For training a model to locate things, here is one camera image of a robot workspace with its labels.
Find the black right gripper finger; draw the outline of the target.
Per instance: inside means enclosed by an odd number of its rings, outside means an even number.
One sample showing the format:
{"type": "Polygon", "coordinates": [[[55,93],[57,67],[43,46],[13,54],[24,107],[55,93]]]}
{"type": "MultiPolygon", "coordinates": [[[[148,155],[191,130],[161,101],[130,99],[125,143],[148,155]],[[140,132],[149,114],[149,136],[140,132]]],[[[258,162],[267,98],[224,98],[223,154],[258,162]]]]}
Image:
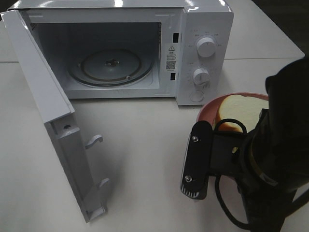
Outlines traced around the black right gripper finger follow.
{"type": "Polygon", "coordinates": [[[245,213],[252,232],[279,232],[285,216],[279,216],[289,206],[297,191],[295,186],[273,186],[261,183],[249,186],[238,183],[245,213]]]}
{"type": "Polygon", "coordinates": [[[207,121],[198,121],[189,134],[181,177],[181,192],[193,200],[207,196],[212,126],[207,121]]]}

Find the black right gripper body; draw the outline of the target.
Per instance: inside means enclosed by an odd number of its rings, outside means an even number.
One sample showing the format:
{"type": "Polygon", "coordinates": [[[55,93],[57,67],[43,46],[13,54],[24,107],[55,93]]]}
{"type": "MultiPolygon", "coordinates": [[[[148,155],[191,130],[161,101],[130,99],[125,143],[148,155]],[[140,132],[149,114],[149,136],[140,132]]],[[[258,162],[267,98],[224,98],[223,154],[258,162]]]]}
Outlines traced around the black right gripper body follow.
{"type": "Polygon", "coordinates": [[[225,175],[235,179],[249,179],[253,176],[249,165],[249,133],[207,130],[211,140],[208,176],[225,175]]]}

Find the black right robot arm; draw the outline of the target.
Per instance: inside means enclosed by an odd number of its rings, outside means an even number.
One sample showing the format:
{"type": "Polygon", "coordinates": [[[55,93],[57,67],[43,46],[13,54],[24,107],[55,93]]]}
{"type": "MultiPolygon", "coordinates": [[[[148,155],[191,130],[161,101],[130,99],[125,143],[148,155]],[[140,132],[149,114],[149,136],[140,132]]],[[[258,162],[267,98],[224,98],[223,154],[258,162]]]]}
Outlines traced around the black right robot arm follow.
{"type": "Polygon", "coordinates": [[[309,60],[294,61],[266,79],[267,109],[253,130],[236,118],[191,130],[180,190],[193,200],[207,195],[215,177],[218,202],[229,220],[251,232],[278,232],[285,219],[309,201],[296,191],[309,181],[309,60]],[[247,222],[238,221],[220,193],[220,179],[235,180],[247,222]]]}

